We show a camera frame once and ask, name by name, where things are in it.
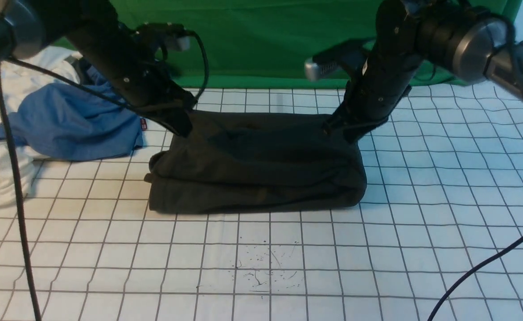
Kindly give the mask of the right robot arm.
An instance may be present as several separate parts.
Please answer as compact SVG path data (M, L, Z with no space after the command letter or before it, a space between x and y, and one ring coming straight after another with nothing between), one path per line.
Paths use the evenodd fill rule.
M384 0L360 75L323 124L349 142L387 122L424 61L468 84L494 82L523 101L523 44L504 16L449 0Z

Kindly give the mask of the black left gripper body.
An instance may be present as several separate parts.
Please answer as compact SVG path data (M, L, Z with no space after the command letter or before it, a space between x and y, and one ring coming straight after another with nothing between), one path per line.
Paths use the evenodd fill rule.
M116 22L88 21L68 41L113 86L129 110L186 137L196 97L179 86L164 60L135 39L135 29Z

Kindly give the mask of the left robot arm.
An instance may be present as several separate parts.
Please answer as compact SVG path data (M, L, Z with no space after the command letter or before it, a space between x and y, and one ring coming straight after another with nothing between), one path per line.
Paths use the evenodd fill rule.
M0 63L37 55L60 38L74 48L125 100L125 108L177 136L192 131L197 99L170 76L156 51L186 49L193 32L181 24L119 21L108 0L0 0Z

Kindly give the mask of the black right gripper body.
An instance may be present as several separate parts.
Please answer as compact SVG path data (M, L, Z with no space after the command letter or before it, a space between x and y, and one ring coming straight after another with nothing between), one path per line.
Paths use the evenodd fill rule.
M425 0L384 0L375 19L376 40L362 76L323 124L330 136L341 131L349 142L386 122L424 57L416 49Z

